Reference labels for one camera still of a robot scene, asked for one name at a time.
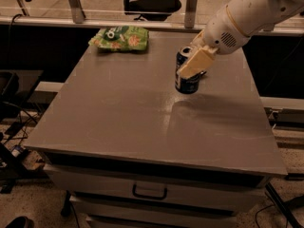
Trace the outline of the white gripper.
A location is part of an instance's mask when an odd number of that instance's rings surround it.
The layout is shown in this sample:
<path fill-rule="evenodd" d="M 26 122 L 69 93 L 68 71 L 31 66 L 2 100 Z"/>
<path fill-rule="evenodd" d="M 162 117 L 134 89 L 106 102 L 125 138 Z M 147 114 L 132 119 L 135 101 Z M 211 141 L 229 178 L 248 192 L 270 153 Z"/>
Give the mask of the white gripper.
<path fill-rule="evenodd" d="M 187 59 L 178 69 L 178 75 L 189 79 L 205 71 L 215 61 L 216 54 L 230 54 L 248 43 L 250 37 L 234 20 L 229 7 L 220 9 L 196 35 L 189 46 Z"/>

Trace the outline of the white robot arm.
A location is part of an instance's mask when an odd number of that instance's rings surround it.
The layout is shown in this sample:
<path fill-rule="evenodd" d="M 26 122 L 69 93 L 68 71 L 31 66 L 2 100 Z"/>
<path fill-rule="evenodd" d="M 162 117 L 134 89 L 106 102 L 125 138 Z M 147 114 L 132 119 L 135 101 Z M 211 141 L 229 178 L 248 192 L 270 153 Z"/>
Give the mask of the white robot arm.
<path fill-rule="evenodd" d="M 246 45 L 257 32 L 272 30 L 304 10 L 304 0 L 231 0 L 213 15 L 192 40 L 194 49 L 177 74 L 189 79 L 203 72 L 218 54 L 230 54 Z"/>

